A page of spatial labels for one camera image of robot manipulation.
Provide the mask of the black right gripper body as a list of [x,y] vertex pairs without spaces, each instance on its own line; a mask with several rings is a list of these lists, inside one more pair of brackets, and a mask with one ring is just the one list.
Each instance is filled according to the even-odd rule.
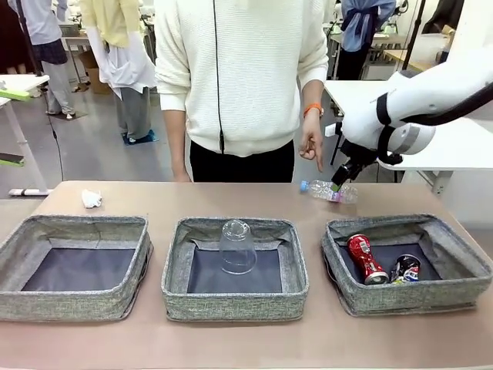
[[343,142],[341,152],[347,157],[345,165],[350,169],[359,165],[364,170],[376,161],[376,152],[374,150],[351,143],[349,140]]

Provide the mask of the large white table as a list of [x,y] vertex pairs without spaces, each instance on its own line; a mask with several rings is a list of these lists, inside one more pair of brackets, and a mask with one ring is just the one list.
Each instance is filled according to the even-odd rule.
[[[374,98],[384,91],[384,81],[327,80],[325,89],[338,108],[345,112],[352,105]],[[432,192],[444,192],[457,171],[493,170],[493,133],[476,121],[461,118],[439,126],[431,143],[420,153],[405,156],[397,166],[383,168],[403,171],[403,181],[414,179],[413,172],[430,184]]]

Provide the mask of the clear plastic cup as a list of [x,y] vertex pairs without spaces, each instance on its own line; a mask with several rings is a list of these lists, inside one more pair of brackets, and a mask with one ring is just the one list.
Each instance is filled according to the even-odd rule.
[[228,274],[247,274],[257,263],[250,226],[243,220],[228,220],[220,238],[221,268]]

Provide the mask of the small white table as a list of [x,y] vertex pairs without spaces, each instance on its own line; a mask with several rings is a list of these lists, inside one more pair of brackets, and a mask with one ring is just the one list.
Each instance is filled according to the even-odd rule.
[[8,74],[0,75],[0,109],[5,111],[8,123],[15,135],[24,159],[27,160],[25,165],[32,175],[35,183],[34,188],[30,189],[49,189],[45,179],[35,161],[34,155],[30,149],[29,143],[22,132],[20,123],[13,109],[12,101],[27,101],[30,98],[30,92],[49,81],[47,75],[35,76],[32,74]]

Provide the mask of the person in white sweater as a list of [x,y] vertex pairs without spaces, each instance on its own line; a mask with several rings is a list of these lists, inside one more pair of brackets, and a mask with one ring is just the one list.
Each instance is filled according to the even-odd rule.
[[186,114],[192,181],[289,183],[302,88],[327,77],[324,0],[155,0],[160,106]]

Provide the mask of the clear bottle with blue cap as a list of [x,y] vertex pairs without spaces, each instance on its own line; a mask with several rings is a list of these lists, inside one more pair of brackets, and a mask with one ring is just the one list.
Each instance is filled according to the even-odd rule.
[[355,204],[358,198],[355,187],[344,184],[336,190],[336,186],[332,182],[323,180],[302,181],[300,183],[300,192],[338,204]]

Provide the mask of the person's left hand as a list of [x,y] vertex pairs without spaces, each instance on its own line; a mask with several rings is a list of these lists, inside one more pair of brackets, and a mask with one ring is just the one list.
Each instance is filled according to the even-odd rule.
[[323,171],[323,135],[317,110],[311,110],[304,117],[299,154],[305,160],[315,160],[317,169]]

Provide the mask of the white tissue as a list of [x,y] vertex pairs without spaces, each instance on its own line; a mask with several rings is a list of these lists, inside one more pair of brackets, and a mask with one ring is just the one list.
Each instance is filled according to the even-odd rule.
[[102,205],[102,195],[99,191],[94,192],[84,189],[81,193],[81,198],[86,209],[97,208]]

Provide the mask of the white table foot bar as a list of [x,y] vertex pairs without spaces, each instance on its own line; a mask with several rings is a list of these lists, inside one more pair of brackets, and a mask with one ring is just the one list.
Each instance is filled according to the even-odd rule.
[[52,189],[10,189],[8,195],[10,197],[47,197],[52,192]]

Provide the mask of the crushed red can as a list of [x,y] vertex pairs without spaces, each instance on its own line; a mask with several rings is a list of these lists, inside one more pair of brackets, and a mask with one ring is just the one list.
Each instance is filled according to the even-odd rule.
[[355,234],[347,240],[352,261],[360,268],[365,285],[387,284],[389,276],[377,263],[371,251],[369,239],[363,234]]

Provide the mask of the grey fabric basket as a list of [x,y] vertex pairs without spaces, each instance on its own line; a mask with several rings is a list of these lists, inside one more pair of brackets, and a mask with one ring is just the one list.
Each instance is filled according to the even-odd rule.
[[[389,276],[387,284],[364,284],[347,247],[347,240],[355,234],[369,239],[374,258]],[[487,259],[431,214],[332,220],[326,226],[322,253],[340,302],[353,316],[472,308],[493,283],[493,268]],[[420,260],[419,281],[391,283],[391,272],[402,254]]]
[[221,268],[224,217],[178,221],[161,291],[174,321],[292,321],[302,317],[309,290],[297,230],[288,220],[247,218],[257,263],[247,274]]
[[122,320],[152,252],[144,217],[30,216],[0,244],[0,321]]

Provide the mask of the person in yellow top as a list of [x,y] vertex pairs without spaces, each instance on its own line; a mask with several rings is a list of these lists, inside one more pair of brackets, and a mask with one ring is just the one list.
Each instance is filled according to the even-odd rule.
[[120,134],[141,139],[152,130],[150,90],[155,65],[143,41],[139,0],[79,0],[82,24],[99,67],[99,80],[115,96]]

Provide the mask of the crushed dark cola can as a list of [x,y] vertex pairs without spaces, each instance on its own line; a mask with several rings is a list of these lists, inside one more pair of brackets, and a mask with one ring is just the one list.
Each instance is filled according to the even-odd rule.
[[397,258],[393,271],[391,272],[392,284],[404,284],[419,281],[421,262],[411,254],[402,254]]

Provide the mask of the person's left forearm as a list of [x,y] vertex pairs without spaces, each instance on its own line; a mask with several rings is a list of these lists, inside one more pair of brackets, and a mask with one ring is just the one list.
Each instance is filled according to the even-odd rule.
[[304,108],[319,106],[321,104],[322,94],[324,91],[324,82],[318,79],[309,81],[302,88],[302,95],[304,100]]

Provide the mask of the person's right forearm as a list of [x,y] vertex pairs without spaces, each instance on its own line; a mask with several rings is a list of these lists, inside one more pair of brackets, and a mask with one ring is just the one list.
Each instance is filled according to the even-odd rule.
[[179,110],[164,110],[172,172],[186,171],[186,114]]

